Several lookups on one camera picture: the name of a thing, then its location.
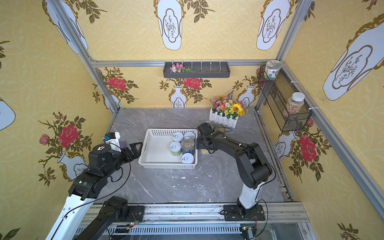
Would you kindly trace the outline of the pink label can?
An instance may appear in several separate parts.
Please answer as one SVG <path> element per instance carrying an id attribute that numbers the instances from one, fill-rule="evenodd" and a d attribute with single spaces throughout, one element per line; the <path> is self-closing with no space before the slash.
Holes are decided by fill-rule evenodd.
<path id="1" fill-rule="evenodd" d="M 181 161 L 183 164 L 193 164 L 195 161 L 195 157 L 191 153 L 185 153 L 182 155 Z"/>
<path id="2" fill-rule="evenodd" d="M 187 138 L 194 140 L 196 138 L 196 135 L 193 132 L 187 132 L 184 134 L 184 139 L 187 139 Z"/>

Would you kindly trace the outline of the yellow label white lid can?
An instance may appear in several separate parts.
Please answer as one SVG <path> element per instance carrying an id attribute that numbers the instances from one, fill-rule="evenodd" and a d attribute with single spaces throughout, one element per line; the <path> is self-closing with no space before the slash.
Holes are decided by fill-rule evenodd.
<path id="1" fill-rule="evenodd" d="M 204 149 L 201 149 L 200 152 L 203 154 L 203 155 L 208 155 L 210 152 L 208 150 L 204 150 Z"/>

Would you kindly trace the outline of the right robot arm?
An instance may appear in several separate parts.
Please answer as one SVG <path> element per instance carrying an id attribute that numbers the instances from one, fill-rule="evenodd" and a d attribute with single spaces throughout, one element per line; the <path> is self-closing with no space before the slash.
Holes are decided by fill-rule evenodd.
<path id="1" fill-rule="evenodd" d="M 243 182 L 242 192 L 235 205 L 225 205 L 220 214 L 225 221 L 266 221 L 267 208 L 258 199 L 262 186 L 275 172 L 257 143 L 245 144 L 226 136 L 225 130 L 209 123 L 198 126 L 196 147 L 209 153 L 222 151 L 235 159 Z"/>

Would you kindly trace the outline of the blue label gold lid can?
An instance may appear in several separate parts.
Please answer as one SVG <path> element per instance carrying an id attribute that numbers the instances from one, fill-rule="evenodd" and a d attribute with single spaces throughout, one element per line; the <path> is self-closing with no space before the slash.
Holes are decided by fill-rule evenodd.
<path id="1" fill-rule="evenodd" d="M 192 137 L 185 137 L 181 140 L 181 149 L 183 154 L 192 154 L 194 155 L 195 150 L 195 139 Z"/>

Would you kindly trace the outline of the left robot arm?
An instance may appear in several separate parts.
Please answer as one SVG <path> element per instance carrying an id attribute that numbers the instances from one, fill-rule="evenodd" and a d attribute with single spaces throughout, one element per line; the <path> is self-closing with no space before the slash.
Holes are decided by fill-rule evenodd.
<path id="1" fill-rule="evenodd" d="M 95 146 L 89 153 L 90 166 L 73 180 L 64 208 L 50 230 L 48 240 L 97 240 L 114 222 L 142 222 L 144 206 L 129 206 L 128 201 L 114 194 L 105 196 L 105 203 L 97 217 L 78 236 L 75 235 L 92 204 L 101 199 L 100 192 L 108 178 L 122 165 L 138 159 L 142 142 L 113 150 L 110 144 Z"/>

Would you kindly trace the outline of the green label white lid can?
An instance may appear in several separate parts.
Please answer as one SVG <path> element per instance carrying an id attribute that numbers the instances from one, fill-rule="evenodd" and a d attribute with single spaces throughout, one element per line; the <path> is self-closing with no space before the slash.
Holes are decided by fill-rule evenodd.
<path id="1" fill-rule="evenodd" d="M 170 144 L 170 153 L 172 156 L 177 157 L 182 154 L 182 147 L 180 142 L 172 142 Z"/>

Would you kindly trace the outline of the orange label white lid can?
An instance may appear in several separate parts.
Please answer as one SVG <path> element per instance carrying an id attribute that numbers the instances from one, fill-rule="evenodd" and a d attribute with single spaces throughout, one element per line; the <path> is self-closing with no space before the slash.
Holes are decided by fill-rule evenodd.
<path id="1" fill-rule="evenodd" d="M 184 139 L 184 135 L 180 132 L 175 132 L 172 135 L 174 142 L 181 142 Z"/>

